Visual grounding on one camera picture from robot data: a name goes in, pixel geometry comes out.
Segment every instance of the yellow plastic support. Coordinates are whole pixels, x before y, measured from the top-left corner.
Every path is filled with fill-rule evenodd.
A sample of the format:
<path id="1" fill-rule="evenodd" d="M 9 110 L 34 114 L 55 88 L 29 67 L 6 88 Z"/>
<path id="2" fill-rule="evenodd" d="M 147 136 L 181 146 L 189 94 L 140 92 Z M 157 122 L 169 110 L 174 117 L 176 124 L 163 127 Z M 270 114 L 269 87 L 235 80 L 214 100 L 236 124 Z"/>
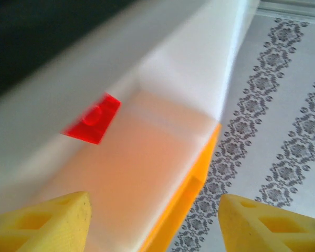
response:
<path id="1" fill-rule="evenodd" d="M 0 252 L 83 252 L 90 196 L 72 193 L 0 215 Z"/>
<path id="2" fill-rule="evenodd" d="M 219 136 L 218 125 L 191 171 L 178 188 L 169 205 L 161 215 L 140 251 L 162 252 L 167 250 L 174 235 L 201 191 L 208 172 L 211 157 Z"/>
<path id="3" fill-rule="evenodd" d="M 315 219 L 235 195 L 220 199 L 227 252 L 315 252 Z"/>

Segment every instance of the patterned floor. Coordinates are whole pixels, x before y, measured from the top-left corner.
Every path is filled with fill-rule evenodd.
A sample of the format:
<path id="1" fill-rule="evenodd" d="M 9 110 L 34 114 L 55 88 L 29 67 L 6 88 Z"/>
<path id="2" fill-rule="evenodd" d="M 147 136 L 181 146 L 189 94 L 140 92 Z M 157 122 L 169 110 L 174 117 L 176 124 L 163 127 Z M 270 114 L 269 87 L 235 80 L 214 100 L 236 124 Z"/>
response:
<path id="1" fill-rule="evenodd" d="M 315 24 L 257 15 L 230 85 L 206 185 L 169 251 L 225 251 L 225 193 L 315 218 Z"/>

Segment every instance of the white plastic piece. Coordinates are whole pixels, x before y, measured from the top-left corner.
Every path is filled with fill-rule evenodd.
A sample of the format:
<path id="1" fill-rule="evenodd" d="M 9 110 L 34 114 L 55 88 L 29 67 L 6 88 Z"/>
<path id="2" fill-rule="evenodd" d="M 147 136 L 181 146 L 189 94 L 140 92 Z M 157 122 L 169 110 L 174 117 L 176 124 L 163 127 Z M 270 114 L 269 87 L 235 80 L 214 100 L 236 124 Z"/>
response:
<path id="1" fill-rule="evenodd" d="M 32 158 L 208 1 L 138 1 L 3 96 L 0 169 Z"/>
<path id="2" fill-rule="evenodd" d="M 236 53 L 258 0 L 210 1 L 148 55 L 143 89 L 220 120 Z"/>
<path id="3" fill-rule="evenodd" d="M 137 73 L 133 70 L 107 92 L 126 103 L 138 88 Z M 26 204 L 84 144 L 83 141 L 56 133 L 40 148 L 32 150 L 21 164 L 8 162 L 8 169 L 1 166 L 0 213 Z"/>
<path id="4" fill-rule="evenodd" d="M 90 192 L 89 242 L 109 252 L 138 251 L 217 124 L 197 111 L 138 92 L 101 144 L 86 144 L 37 199 Z"/>

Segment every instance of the floral pattern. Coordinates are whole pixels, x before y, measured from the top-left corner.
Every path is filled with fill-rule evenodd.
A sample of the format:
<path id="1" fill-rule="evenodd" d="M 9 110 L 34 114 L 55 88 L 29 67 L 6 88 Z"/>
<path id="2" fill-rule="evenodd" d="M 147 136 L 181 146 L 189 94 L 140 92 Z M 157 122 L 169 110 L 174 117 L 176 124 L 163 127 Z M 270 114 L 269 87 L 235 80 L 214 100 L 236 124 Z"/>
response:
<path id="1" fill-rule="evenodd" d="M 304 174 L 310 171 L 306 164 L 315 161 L 315 92 L 308 94 L 306 102 L 308 105 L 300 109 L 302 115 L 292 124 L 294 130 L 288 133 L 290 139 L 281 146 L 283 153 L 277 155 L 280 162 L 272 165 L 272 175 L 267 176 L 273 178 L 273 182 L 271 179 L 261 186 L 257 201 L 278 207 L 290 206 L 291 193 L 298 191 L 293 186 L 302 184 Z"/>
<path id="2" fill-rule="evenodd" d="M 278 82 L 285 76 L 284 70 L 291 62 L 290 55 L 296 52 L 293 45 L 301 42 L 303 37 L 301 30 L 308 26 L 305 22 L 280 18 L 275 18 L 274 22 L 276 26 L 271 28 L 268 34 L 270 41 L 264 43 L 264 50 L 257 58 L 258 64 L 253 67 L 254 74 L 249 77 L 248 87 L 244 89 L 244 95 L 239 99 L 233 118 L 227 125 L 228 130 L 223 132 L 216 148 L 207 182 L 177 234 L 171 247 L 172 252 L 200 250 L 201 242 L 205 240 L 205 235 L 208 234 L 209 227 L 213 223 L 212 218 L 217 216 L 219 199 L 232 185 L 231 181 L 235 178 L 238 167 L 242 165 L 241 161 L 246 157 L 247 148 L 252 145 L 251 140 L 256 136 L 256 127 L 262 123 L 261 117 L 268 110 L 267 104 L 272 102 L 273 98 L 270 94 L 279 88 Z M 315 109 L 315 93 L 311 94 L 309 99 Z M 315 127 L 309 127 L 309 130 L 315 130 Z M 304 179 L 303 169 L 284 161 L 285 155 L 294 157 L 296 163 L 301 163 L 299 165 L 315 157 L 315 143 L 304 149 L 299 146 L 301 141 L 304 139 L 288 140 L 281 154 L 282 163 L 272 167 L 273 175 L 268 176 L 269 183 L 261 188 L 264 193 L 262 197 L 256 198 L 257 201 L 271 201 L 285 205 L 291 200 L 290 193 L 297 191 L 292 186 Z"/>

